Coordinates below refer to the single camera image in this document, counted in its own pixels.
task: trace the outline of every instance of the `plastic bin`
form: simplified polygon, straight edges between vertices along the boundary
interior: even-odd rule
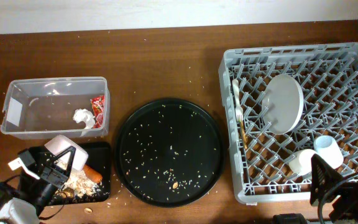
[[[240,203],[309,200],[311,174],[294,174],[288,163],[294,152],[312,149],[323,134],[334,137],[341,147],[345,160],[337,171],[347,176],[358,170],[358,43],[227,50],[218,72],[234,195]],[[262,119],[268,108],[262,109],[261,102],[269,81],[282,73],[299,82],[304,107],[298,125],[276,135]],[[240,82],[248,142],[239,137],[234,78]]]
[[[91,99],[104,95],[103,123],[84,129],[73,121],[77,109],[92,111]],[[1,125],[3,134],[19,139],[51,139],[105,136],[109,132],[110,93],[103,77],[40,78],[9,84]]]

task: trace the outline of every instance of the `brown wooden surface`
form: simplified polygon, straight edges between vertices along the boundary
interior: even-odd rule
[[[358,42],[358,21],[0,35],[0,124],[4,93],[12,80],[104,76],[111,93],[110,132],[104,140],[114,143],[120,125],[137,107],[171,96],[208,110],[228,146],[218,80],[225,50],[336,42]],[[0,132],[0,181],[18,173],[7,166],[17,152],[46,142],[23,141]],[[280,213],[317,218],[316,208],[308,201],[256,207],[239,204],[234,199],[228,161],[209,195],[191,205],[171,209],[147,205],[120,188],[115,176],[107,202],[110,208],[106,202],[69,205],[47,223],[253,223]],[[85,214],[86,207],[93,213]],[[330,207],[324,209],[325,217]],[[57,210],[48,207],[42,215]]]

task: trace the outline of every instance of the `fork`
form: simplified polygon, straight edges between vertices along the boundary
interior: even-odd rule
[[[236,108],[235,108],[236,120],[237,120],[237,122],[242,123],[243,110],[240,105],[240,99],[239,99],[239,94],[240,94],[239,81],[236,79],[233,79],[233,81],[231,83],[233,85],[234,101],[236,102]]]

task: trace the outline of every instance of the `cup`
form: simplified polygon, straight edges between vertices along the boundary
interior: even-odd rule
[[[295,158],[288,163],[292,172],[299,175],[306,175],[311,172],[311,157],[316,154],[312,149],[304,149],[294,152]]]
[[[333,169],[338,168],[343,163],[341,149],[331,136],[320,136],[314,140],[314,149]]]

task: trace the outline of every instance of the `dish rack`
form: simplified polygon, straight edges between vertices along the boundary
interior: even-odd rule
[[[276,135],[263,122],[268,108],[261,104],[269,81],[283,73],[299,82],[304,108],[292,131]],[[239,138],[233,78],[240,83],[246,143]],[[219,81],[234,195],[240,203],[310,199],[311,174],[294,174],[288,163],[294,152],[313,149],[313,141],[323,134],[334,137],[341,147],[345,160],[337,171],[343,176],[358,171],[358,43],[227,50]]]

